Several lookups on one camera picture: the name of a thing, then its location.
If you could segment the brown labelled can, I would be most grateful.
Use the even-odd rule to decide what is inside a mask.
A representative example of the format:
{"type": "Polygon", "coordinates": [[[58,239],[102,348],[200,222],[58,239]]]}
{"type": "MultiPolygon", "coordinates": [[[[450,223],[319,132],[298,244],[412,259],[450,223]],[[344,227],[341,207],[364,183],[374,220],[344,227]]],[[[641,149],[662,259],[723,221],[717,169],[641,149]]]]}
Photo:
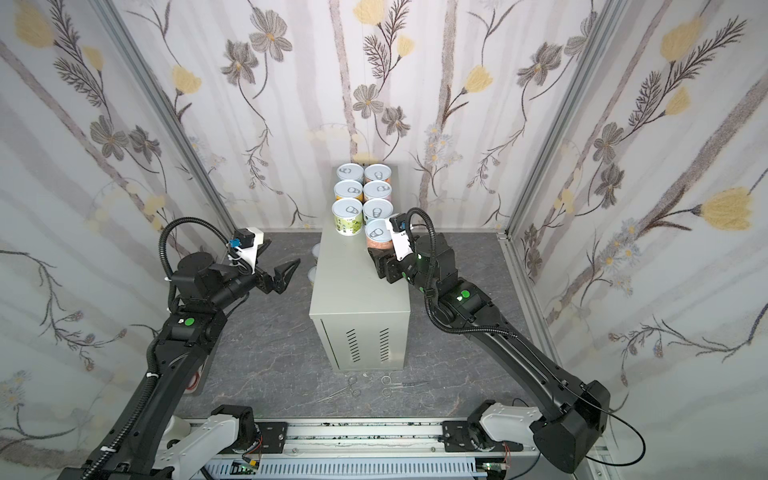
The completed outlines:
{"type": "Polygon", "coordinates": [[[391,233],[385,219],[373,219],[365,225],[366,245],[369,249],[388,250],[393,248],[391,233]]]}

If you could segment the pale teal can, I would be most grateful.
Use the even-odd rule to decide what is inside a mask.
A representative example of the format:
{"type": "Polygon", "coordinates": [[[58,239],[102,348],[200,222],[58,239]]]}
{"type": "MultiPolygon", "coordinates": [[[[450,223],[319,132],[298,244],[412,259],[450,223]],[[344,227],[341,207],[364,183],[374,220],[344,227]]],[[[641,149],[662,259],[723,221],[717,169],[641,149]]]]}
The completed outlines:
{"type": "Polygon", "coordinates": [[[386,219],[394,213],[393,204],[384,198],[373,198],[363,204],[363,217],[366,224],[377,219],[386,219]]]}

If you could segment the green labelled can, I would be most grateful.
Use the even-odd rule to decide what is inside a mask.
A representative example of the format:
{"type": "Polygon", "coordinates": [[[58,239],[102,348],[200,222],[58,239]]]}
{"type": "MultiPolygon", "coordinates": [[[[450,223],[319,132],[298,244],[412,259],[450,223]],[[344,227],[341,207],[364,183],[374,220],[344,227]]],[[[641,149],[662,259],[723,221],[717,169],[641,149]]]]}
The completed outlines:
{"type": "Polygon", "coordinates": [[[331,207],[336,231],[344,236],[355,236],[363,228],[363,204],[356,198],[336,200],[331,207]]]}

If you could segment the pink labelled can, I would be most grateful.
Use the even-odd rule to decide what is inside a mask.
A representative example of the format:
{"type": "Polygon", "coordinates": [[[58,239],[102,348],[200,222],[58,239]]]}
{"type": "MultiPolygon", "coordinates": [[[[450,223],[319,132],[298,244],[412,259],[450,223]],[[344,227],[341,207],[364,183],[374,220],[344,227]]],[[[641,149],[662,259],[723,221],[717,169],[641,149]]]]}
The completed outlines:
{"type": "Polygon", "coordinates": [[[368,181],[363,187],[363,197],[365,201],[374,199],[391,200],[392,187],[389,182],[383,180],[368,181]]]}

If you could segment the yellow labelled can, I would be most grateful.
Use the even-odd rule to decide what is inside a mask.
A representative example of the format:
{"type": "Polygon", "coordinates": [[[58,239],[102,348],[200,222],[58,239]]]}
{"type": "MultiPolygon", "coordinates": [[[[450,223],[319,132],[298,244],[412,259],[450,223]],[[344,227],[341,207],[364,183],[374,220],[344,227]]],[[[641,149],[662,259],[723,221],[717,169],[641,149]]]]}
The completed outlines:
{"type": "Polygon", "coordinates": [[[363,185],[356,180],[340,180],[333,188],[333,192],[336,200],[342,199],[356,199],[363,201],[363,185]]]}

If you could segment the orange labelled can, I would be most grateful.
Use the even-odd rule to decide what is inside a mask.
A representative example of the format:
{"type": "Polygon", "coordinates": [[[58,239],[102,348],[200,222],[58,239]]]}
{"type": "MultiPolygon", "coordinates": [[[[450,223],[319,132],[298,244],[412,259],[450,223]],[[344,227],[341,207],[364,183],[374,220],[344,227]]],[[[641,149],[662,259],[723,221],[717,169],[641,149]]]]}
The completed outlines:
{"type": "Polygon", "coordinates": [[[364,169],[365,182],[383,181],[390,183],[392,177],[391,168],[383,163],[371,164],[364,169]]]}

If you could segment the teal labelled can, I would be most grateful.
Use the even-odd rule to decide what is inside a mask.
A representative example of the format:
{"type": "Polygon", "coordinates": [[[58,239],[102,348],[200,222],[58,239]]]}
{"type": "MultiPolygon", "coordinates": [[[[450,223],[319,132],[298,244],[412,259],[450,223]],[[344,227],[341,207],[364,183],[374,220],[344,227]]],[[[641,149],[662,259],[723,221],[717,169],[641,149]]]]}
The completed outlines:
{"type": "Polygon", "coordinates": [[[345,163],[336,168],[339,181],[353,180],[359,183],[364,181],[364,167],[357,163],[345,163]]]}

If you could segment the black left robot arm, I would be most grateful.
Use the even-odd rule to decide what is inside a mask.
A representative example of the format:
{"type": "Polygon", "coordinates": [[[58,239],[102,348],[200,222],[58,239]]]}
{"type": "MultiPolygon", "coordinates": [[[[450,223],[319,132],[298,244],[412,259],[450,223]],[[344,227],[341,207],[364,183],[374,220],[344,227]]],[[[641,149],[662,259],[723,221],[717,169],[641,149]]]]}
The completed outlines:
{"type": "Polygon", "coordinates": [[[286,262],[272,273],[262,270],[258,257],[270,243],[249,228],[226,237],[196,217],[181,217],[164,227],[158,253],[169,283],[169,316],[147,347],[145,374],[101,444],[82,466],[63,469],[60,478],[190,479],[224,450],[245,453],[259,445],[262,437],[249,407],[220,407],[191,436],[171,446],[164,435],[192,376],[215,349],[238,302],[254,289],[265,294],[287,289],[300,262],[286,262]],[[195,252],[171,266],[167,241],[184,224],[210,230],[226,247],[227,263],[195,252]]]}

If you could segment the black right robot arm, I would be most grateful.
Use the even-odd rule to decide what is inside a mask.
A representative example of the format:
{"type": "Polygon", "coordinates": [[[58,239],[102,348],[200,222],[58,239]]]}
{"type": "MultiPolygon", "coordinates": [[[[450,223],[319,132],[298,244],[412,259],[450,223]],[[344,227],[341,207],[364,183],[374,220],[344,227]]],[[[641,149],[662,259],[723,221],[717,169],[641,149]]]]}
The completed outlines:
{"type": "Polygon", "coordinates": [[[539,416],[527,428],[539,452],[571,474],[607,427],[610,393],[547,357],[504,317],[493,299],[460,276],[455,252],[420,208],[385,219],[392,247],[370,249],[377,275],[419,291],[430,322],[478,343],[533,397],[539,416]]]}

